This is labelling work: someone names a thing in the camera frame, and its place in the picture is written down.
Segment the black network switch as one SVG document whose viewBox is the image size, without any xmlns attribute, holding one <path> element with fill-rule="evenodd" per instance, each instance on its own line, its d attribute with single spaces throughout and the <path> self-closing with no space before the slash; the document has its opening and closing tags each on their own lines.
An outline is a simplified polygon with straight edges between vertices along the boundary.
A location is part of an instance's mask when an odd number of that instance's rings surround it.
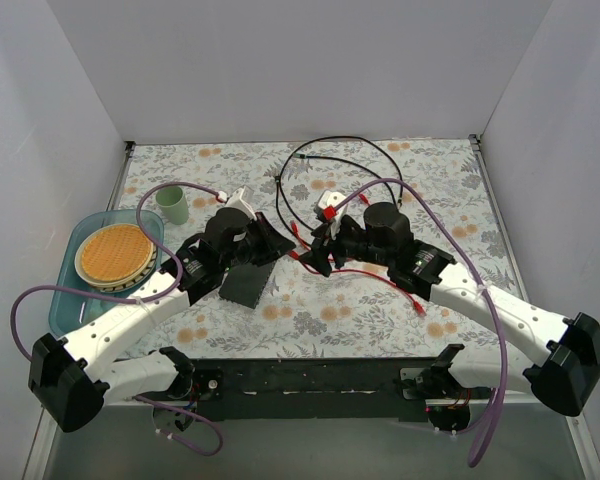
<svg viewBox="0 0 600 480">
<path fill-rule="evenodd" d="M 255 309 L 275 267 L 251 264 L 236 266 L 226 275 L 219 289 L 219 297 L 241 306 Z"/>
</svg>

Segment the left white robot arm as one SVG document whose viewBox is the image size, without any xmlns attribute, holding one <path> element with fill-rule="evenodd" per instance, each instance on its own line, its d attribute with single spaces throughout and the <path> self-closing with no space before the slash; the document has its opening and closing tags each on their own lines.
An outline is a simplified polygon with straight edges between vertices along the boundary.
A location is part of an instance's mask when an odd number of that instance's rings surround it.
<svg viewBox="0 0 600 480">
<path fill-rule="evenodd" d="M 61 339 L 46 334 L 32 349 L 28 385 L 65 433 L 74 432 L 111 402 L 159 392 L 180 400 L 194 385 L 195 367 L 174 347 L 121 360 L 120 355 L 170 317 L 219 288 L 236 266 L 268 265 L 289 254 L 293 241 L 265 216 L 222 208 L 203 232 L 177 250 L 144 284 L 155 300 L 127 299 Z"/>
</svg>

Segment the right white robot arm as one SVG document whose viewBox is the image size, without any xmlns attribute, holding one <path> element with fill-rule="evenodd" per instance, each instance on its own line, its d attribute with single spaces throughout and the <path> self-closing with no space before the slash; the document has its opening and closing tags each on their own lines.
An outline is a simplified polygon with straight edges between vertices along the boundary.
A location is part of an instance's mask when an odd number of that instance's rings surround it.
<svg viewBox="0 0 600 480">
<path fill-rule="evenodd" d="M 415 239 L 407 216 L 390 202 L 368 206 L 358 224 L 344 197 L 327 191 L 315 212 L 321 224 L 301 255 L 323 276 L 356 260 L 382 266 L 401 290 L 501 331 L 512 352 L 502 361 L 446 347 L 433 363 L 407 380 L 412 395 L 455 397 L 473 388 L 507 389 L 534 395 L 553 411 L 578 416 L 600 379 L 600 324 L 585 313 L 574 318 L 531 305 L 497 287 L 480 285 L 467 263 Z"/>
</svg>

